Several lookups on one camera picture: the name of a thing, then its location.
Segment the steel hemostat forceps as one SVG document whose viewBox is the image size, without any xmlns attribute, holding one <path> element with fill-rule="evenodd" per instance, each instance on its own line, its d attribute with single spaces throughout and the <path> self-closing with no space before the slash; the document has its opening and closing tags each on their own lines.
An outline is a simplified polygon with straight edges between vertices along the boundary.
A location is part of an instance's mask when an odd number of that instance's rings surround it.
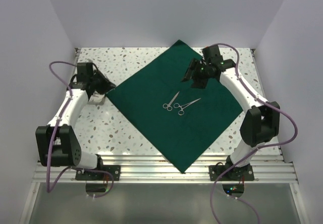
<svg viewBox="0 0 323 224">
<path fill-rule="evenodd" d="M 201 98 L 198 98 L 196 100 L 193 100 L 193 101 L 191 101 L 189 103 L 186 103 L 186 104 L 183 104 L 183 105 L 180 105 L 179 103 L 175 103 L 174 108 L 178 108 L 179 109 L 178 115 L 182 116 L 185 113 L 184 109 L 186 109 L 187 107 L 191 106 L 192 104 L 198 102 L 199 100 L 201 100 Z"/>
</svg>

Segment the steel surgical scissors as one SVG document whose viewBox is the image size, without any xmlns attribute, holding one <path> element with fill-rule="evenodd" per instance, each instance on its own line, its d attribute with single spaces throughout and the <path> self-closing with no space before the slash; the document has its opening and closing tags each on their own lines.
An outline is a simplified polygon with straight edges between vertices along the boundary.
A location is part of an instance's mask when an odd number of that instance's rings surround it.
<svg viewBox="0 0 323 224">
<path fill-rule="evenodd" d="M 172 104 L 173 104 L 173 102 L 174 102 L 174 100 L 177 98 L 177 96 L 179 95 L 179 91 L 173 96 L 173 98 L 170 100 L 170 102 L 168 102 L 168 103 L 164 103 L 163 104 L 163 108 L 164 109 L 166 109 L 166 110 L 168 110 L 168 111 L 171 111 L 172 109 L 173 109 L 173 107 L 172 107 Z"/>
</svg>

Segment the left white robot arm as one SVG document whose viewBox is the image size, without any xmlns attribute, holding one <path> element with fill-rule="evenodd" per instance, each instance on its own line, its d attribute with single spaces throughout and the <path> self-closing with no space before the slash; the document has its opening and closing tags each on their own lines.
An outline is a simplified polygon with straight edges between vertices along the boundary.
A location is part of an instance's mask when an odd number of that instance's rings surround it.
<svg viewBox="0 0 323 224">
<path fill-rule="evenodd" d="M 106 95 L 115 84 L 92 62 L 77 63 L 76 74 L 70 82 L 60 81 L 66 87 L 64 101 L 55 116 L 45 126 L 37 127 L 35 132 L 40 163 L 45 167 L 87 169 L 92 179 L 99 180 L 104 176 L 105 168 L 99 164 L 97 154 L 81 149 L 74 128 L 92 95 Z"/>
</svg>

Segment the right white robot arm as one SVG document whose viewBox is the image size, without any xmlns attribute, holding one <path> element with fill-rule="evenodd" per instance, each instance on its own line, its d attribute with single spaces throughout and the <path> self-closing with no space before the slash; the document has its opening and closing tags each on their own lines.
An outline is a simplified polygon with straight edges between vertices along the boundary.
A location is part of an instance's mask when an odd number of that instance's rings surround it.
<svg viewBox="0 0 323 224">
<path fill-rule="evenodd" d="M 202 54 L 202 59 L 192 59 L 182 81 L 192 80 L 192 88 L 204 89 L 209 79 L 216 79 L 228 89 L 245 113 L 240 127 L 242 139 L 225 167 L 227 178 L 236 180 L 255 153 L 278 135 L 280 106 L 259 95 L 242 76 L 238 64 L 232 59 L 223 58 L 219 45 L 203 48 Z"/>
</svg>

